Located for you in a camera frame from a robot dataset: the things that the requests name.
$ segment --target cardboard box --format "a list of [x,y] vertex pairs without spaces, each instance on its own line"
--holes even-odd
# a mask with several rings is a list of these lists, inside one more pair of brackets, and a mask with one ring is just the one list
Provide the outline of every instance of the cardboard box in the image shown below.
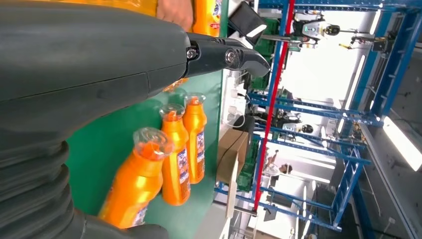
[[216,180],[229,183],[233,172],[234,162],[237,160],[237,176],[245,164],[248,132],[229,129],[218,142],[217,176]]

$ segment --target orange plastic bottle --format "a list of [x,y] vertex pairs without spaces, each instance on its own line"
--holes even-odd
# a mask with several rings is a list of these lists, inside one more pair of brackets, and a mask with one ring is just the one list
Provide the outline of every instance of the orange plastic bottle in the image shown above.
[[175,146],[173,152],[164,160],[162,191],[163,200],[173,206],[184,204],[191,194],[186,151],[189,136],[182,122],[184,113],[185,108],[177,104],[164,105],[160,109],[163,118],[161,130]]
[[186,112],[183,115],[183,124],[189,134],[188,163],[189,179],[192,184],[199,183],[205,173],[205,141],[204,129],[207,116],[204,113],[205,95],[190,93],[185,97]]
[[135,147],[120,166],[98,215],[118,227],[143,224],[148,203],[163,185],[162,166],[174,146],[167,135],[155,128],[133,134]]
[[149,16],[157,13],[157,0],[49,0],[67,3],[81,3],[100,6],[111,6],[139,12]]
[[194,33],[219,36],[222,0],[195,0]]

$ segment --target red vertical bar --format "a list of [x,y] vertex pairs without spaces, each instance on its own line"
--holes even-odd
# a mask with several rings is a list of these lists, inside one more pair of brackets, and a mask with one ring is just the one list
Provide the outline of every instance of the red vertical bar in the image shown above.
[[[293,11],[295,9],[294,7],[295,5],[295,0],[289,0],[289,10],[288,10],[288,15],[287,15],[287,21],[286,21],[286,33],[289,34],[290,33],[290,28],[291,28],[291,22],[293,20]],[[280,77],[281,77],[281,73],[283,70],[283,64],[284,64],[284,59],[286,58],[287,55],[287,49],[288,49],[288,43],[283,43],[283,48],[281,50],[281,56],[280,56],[280,61],[279,61],[279,65],[277,66],[277,74],[275,77],[275,84],[274,84],[274,88],[273,88],[273,93],[271,95],[271,102],[270,102],[270,106],[269,106],[269,110],[268,110],[268,119],[267,119],[267,124],[265,126],[265,136],[262,140],[262,150],[261,150],[261,158],[259,160],[259,170],[258,170],[258,178],[256,180],[256,192],[255,192],[255,202],[254,202],[254,207],[253,210],[256,211],[258,209],[258,204],[259,204],[259,200],[261,199],[261,177],[262,177],[262,169],[264,167],[264,162],[265,162],[265,151],[266,151],[266,146],[267,146],[267,141],[268,141],[268,133],[270,132],[270,127],[271,127],[271,117],[273,115],[273,110],[274,110],[274,103],[275,103],[275,99],[276,99],[276,94],[277,94],[277,88],[278,88],[278,83],[280,82]]]

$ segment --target bottle label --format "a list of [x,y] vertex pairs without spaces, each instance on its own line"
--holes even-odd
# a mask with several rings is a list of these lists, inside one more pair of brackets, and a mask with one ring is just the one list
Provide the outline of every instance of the bottle label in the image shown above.
[[214,19],[214,23],[211,23],[210,25],[213,29],[220,28],[221,2],[222,0],[215,0],[215,6],[212,11],[212,18]]
[[144,218],[148,207],[142,207],[136,214],[135,220],[133,220],[132,227],[143,225],[145,223]]
[[189,173],[188,173],[188,152],[186,148],[183,149],[180,153],[177,154],[177,162],[179,164],[180,172],[180,189],[182,199],[186,198],[191,191],[191,183],[189,182]]
[[188,152],[186,151],[186,148],[177,154],[177,162],[179,164],[179,170],[182,170],[188,166]]
[[189,173],[186,171],[180,172],[180,190],[182,199],[186,198],[191,191],[191,183],[189,182]]
[[197,149],[197,162],[201,162],[205,158],[205,141],[203,131],[197,134]]

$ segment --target human hand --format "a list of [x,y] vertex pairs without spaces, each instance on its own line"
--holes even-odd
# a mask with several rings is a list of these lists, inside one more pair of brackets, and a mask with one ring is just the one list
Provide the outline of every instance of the human hand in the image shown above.
[[191,0],[158,0],[157,18],[173,22],[189,31],[194,22]]

